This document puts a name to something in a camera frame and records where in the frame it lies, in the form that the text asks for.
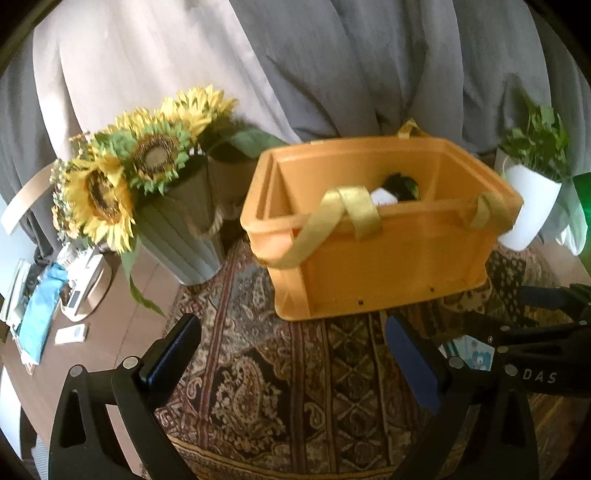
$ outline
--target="blue gripper pad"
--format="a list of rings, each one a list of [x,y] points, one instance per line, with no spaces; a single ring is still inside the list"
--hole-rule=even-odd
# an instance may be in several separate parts
[[[410,386],[414,398],[420,406],[435,415],[441,405],[437,377],[395,317],[386,320],[386,344]]]

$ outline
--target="metal screw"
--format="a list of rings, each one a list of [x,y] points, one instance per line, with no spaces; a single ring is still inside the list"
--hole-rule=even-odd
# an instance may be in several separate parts
[[[507,375],[509,375],[510,377],[514,377],[517,375],[517,373],[519,373],[519,371],[517,370],[517,367],[515,365],[506,364],[505,365],[505,373]]]
[[[82,367],[80,365],[74,365],[70,368],[70,375],[73,377],[77,377],[82,373]]]
[[[134,357],[134,356],[129,356],[125,360],[123,360],[123,368],[126,368],[127,370],[132,369],[137,364],[138,364],[138,359],[137,359],[137,357]]]
[[[458,356],[453,356],[451,357],[447,363],[449,363],[449,366],[452,368],[457,368],[460,369],[464,366],[464,360],[462,360],[460,357]]]

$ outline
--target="orange plastic crate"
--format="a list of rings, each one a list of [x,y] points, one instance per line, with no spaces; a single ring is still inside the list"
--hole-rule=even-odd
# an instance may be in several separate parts
[[[269,269],[275,309],[285,320],[367,312],[458,293],[486,281],[485,262],[503,233],[469,226],[478,196],[500,194],[513,221],[521,197],[493,170],[440,138],[330,140],[261,156],[241,223],[258,258],[279,258],[324,194],[392,173],[412,177],[421,201],[379,207],[382,233],[356,241],[345,216],[299,268]]]

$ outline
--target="paper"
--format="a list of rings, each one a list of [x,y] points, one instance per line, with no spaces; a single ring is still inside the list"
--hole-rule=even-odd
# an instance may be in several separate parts
[[[458,356],[473,370],[490,371],[495,349],[469,335],[446,342],[439,347],[445,358]]]

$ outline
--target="sunflower center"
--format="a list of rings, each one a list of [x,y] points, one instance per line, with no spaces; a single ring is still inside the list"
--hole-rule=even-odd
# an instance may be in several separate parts
[[[101,220],[117,223],[121,217],[119,203],[107,177],[98,170],[88,175],[87,185],[95,215]]]
[[[152,178],[174,166],[177,148],[169,135],[154,134],[141,140],[132,156],[135,169]]]

